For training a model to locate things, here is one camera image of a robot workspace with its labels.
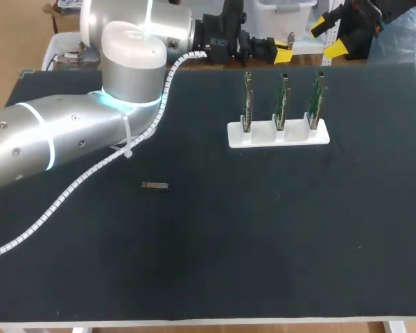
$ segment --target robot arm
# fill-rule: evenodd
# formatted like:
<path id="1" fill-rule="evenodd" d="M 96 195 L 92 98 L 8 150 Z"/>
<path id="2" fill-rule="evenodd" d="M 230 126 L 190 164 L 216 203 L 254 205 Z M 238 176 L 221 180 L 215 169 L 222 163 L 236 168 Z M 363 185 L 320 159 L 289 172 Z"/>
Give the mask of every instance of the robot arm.
<path id="1" fill-rule="evenodd" d="M 270 64 L 291 60 L 289 44 L 251 38 L 242 30 L 246 19 L 243 0 L 225 0 L 221 14 L 203 15 L 201 20 L 194 19 L 188 8 L 167 1 L 85 0 L 80 31 L 85 44 L 99 49 L 107 23 L 128 22 L 165 43 L 171 61 L 190 51 L 206 52 L 214 64 L 231 59 L 245 63 L 250 57 Z"/>
<path id="2" fill-rule="evenodd" d="M 166 61 L 194 51 L 223 64 L 249 57 L 273 64 L 292 51 L 241 29 L 243 0 L 219 16 L 159 0 L 85 0 L 83 41 L 101 50 L 103 87 L 82 96 L 49 96 L 0 111 L 0 187 L 105 146 L 129 142 L 156 120 L 169 82 Z"/>
<path id="3" fill-rule="evenodd" d="M 416 0 L 346 0 L 335 10 L 323 14 L 311 29 L 311 34 L 318 37 L 333 28 L 339 19 L 356 22 L 349 34 L 324 50 L 328 58 L 335 58 L 351 53 L 366 37 L 378 37 L 383 24 L 389 24 L 414 6 Z"/>

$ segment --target screw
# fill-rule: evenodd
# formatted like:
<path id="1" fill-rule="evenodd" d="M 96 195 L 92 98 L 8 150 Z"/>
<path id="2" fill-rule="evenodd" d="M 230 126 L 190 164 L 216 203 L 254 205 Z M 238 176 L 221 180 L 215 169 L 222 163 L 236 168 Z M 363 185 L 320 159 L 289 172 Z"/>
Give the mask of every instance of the screw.
<path id="1" fill-rule="evenodd" d="M 179 46 L 179 44 L 175 41 L 175 40 L 170 40 L 169 42 L 168 42 L 168 47 L 171 49 L 171 50 L 176 50 L 176 48 Z"/>
<path id="2" fill-rule="evenodd" d="M 288 42 L 288 50 L 292 50 L 293 49 L 294 42 L 295 42 L 295 35 L 294 35 L 294 33 L 290 33 L 288 35 L 287 42 Z"/>

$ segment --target small electronic component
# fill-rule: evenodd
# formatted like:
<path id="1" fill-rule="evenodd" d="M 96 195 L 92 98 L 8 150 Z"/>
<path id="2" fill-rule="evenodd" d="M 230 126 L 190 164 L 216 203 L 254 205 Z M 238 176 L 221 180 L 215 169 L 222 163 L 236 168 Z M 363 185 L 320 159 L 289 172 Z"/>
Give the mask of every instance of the small electronic component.
<path id="1" fill-rule="evenodd" d="M 170 186 L 167 182 L 142 182 L 141 186 L 144 189 L 160 189 L 160 190 L 170 189 Z"/>
<path id="2" fill-rule="evenodd" d="M 282 74 L 281 75 L 281 85 L 279 89 L 279 93 L 277 95 L 277 111 L 276 111 L 276 129 L 277 131 L 281 132 L 284 130 L 285 127 L 285 120 L 286 120 L 286 99 L 290 92 L 290 88 L 288 87 L 288 75 Z"/>
<path id="3" fill-rule="evenodd" d="M 245 73 L 245 115 L 242 116 L 243 132 L 251 132 L 252 122 L 252 108 L 253 108 L 253 90 L 252 90 L 252 77 L 250 72 Z"/>
<path id="4" fill-rule="evenodd" d="M 322 72 L 316 74 L 310 108 L 306 113 L 311 130 L 318 129 L 324 93 L 328 89 L 328 87 L 322 84 L 323 78 L 324 74 Z"/>

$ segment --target glowing blue light ring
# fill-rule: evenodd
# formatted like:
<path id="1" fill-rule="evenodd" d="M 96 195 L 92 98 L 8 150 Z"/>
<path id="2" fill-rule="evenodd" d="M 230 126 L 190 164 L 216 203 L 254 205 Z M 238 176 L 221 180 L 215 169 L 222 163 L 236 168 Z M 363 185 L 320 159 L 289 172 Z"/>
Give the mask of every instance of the glowing blue light ring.
<path id="1" fill-rule="evenodd" d="M 21 106 L 25 107 L 26 109 L 28 109 L 29 111 L 31 111 L 31 113 L 34 115 L 35 118 L 37 118 L 37 120 L 39 121 L 40 126 L 42 127 L 43 131 L 45 132 L 46 140 L 48 141 L 48 145 L 49 145 L 49 163 L 48 163 L 48 167 L 46 168 L 46 170 L 48 171 L 50 168 L 52 168 L 54 166 L 54 163 L 55 163 L 54 139 L 53 139 L 53 136 L 49 132 L 48 124 L 42 118 L 40 113 L 35 108 L 30 106 L 29 104 L 17 103 L 16 105 L 21 105 Z"/>
<path id="2" fill-rule="evenodd" d="M 111 96 L 110 94 L 108 94 L 103 89 L 103 87 L 102 87 L 102 90 L 101 91 L 90 92 L 90 94 L 100 94 L 100 95 L 104 96 L 105 98 L 107 98 L 108 100 L 110 100 L 110 103 L 111 104 L 118 105 L 119 107 L 128 107 L 128 108 L 147 108 L 149 106 L 154 106 L 154 105 L 160 103 L 160 101 L 162 100 L 162 97 L 159 97 L 155 101 L 146 102 L 146 103 L 131 103 L 131 102 L 125 102 L 125 101 L 121 101 L 120 99 L 116 99 L 113 96 Z"/>

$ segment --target wooden floor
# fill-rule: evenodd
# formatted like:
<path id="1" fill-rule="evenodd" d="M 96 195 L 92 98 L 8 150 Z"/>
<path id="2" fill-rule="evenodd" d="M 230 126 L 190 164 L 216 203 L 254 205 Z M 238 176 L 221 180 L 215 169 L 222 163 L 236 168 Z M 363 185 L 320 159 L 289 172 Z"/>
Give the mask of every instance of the wooden floor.
<path id="1" fill-rule="evenodd" d="M 39 69 L 53 35 L 51 18 L 42 12 L 50 0 L 0 0 L 0 108 L 6 102 L 21 69 Z M 320 57 L 296 58 L 292 65 L 320 64 Z M 408 324 L 416 333 L 416 323 Z M 70 330 L 54 330 L 70 333 Z M 250 325 L 206 327 L 147 327 L 101 329 L 96 333 L 381 333 L 381 323 Z"/>

